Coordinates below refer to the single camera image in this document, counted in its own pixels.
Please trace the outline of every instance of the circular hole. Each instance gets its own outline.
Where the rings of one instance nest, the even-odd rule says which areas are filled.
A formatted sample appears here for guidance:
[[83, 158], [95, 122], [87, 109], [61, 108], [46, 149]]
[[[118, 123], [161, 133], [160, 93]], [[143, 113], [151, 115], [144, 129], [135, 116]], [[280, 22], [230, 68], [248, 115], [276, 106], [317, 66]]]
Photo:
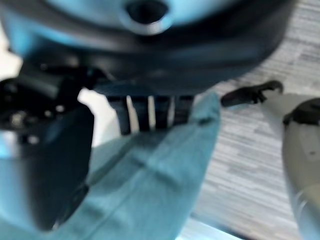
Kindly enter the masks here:
[[137, 23], [149, 25], [160, 21], [168, 12], [168, 7], [159, 1], [141, 1], [127, 7], [130, 17]]

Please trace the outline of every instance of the teal cloth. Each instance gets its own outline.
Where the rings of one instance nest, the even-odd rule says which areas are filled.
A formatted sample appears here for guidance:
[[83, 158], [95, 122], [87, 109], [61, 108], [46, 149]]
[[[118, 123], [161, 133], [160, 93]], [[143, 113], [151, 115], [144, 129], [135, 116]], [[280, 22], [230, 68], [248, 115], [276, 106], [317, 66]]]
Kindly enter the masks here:
[[174, 240], [199, 195], [220, 126], [220, 104], [206, 95], [189, 123], [140, 133], [93, 150], [90, 192], [50, 233], [0, 220], [1, 240]]

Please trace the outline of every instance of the gray floor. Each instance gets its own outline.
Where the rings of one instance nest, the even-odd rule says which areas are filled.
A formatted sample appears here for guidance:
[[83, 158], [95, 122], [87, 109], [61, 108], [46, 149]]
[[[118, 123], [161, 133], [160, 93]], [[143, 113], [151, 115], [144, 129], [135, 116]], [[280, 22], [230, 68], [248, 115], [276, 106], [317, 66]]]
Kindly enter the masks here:
[[[287, 92], [320, 96], [319, 0], [300, 1], [284, 44], [263, 66], [214, 89], [223, 94], [270, 78], [284, 82]], [[182, 238], [225, 239], [216, 232], [197, 237], [195, 229], [201, 232], [205, 224], [225, 225], [257, 240], [300, 240], [283, 178], [281, 142], [255, 106], [224, 111], [222, 118], [218, 145]], [[187, 234], [192, 229], [194, 235]]]

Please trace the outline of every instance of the metal screw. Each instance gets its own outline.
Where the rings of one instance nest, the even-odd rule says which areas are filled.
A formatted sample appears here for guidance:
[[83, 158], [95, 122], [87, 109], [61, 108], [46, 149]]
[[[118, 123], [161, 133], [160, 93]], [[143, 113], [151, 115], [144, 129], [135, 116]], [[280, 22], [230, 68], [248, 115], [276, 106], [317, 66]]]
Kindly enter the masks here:
[[58, 105], [58, 106], [56, 106], [55, 110], [58, 113], [63, 113], [65, 111], [65, 107], [63, 105]]
[[18, 88], [14, 84], [7, 84], [5, 85], [5, 89], [13, 94], [16, 94], [18, 92]]
[[47, 118], [50, 118], [50, 117], [52, 117], [53, 114], [52, 114], [51, 111], [47, 110], [47, 111], [44, 112], [44, 115], [45, 115]]
[[36, 145], [40, 142], [39, 138], [37, 136], [29, 136], [27, 138], [27, 141], [29, 144], [32, 144], [32, 145]]
[[48, 65], [45, 64], [45, 63], [42, 63], [42, 64], [40, 65], [40, 69], [41, 69], [42, 71], [48, 70]]
[[27, 113], [25, 111], [18, 111], [11, 116], [11, 124], [16, 128], [23, 128], [26, 117]]

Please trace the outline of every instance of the white surface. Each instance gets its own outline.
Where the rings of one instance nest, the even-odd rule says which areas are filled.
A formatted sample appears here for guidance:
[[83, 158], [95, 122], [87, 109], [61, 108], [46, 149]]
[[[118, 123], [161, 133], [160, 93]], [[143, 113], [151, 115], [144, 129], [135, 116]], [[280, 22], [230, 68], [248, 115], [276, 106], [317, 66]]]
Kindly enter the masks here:
[[[22, 60], [9, 53], [7, 49], [8, 41], [0, 29], [0, 81], [15, 77], [22, 65]], [[95, 116], [93, 147], [120, 135], [116, 113], [104, 96], [84, 89], [79, 95], [79, 100], [86, 104]]]

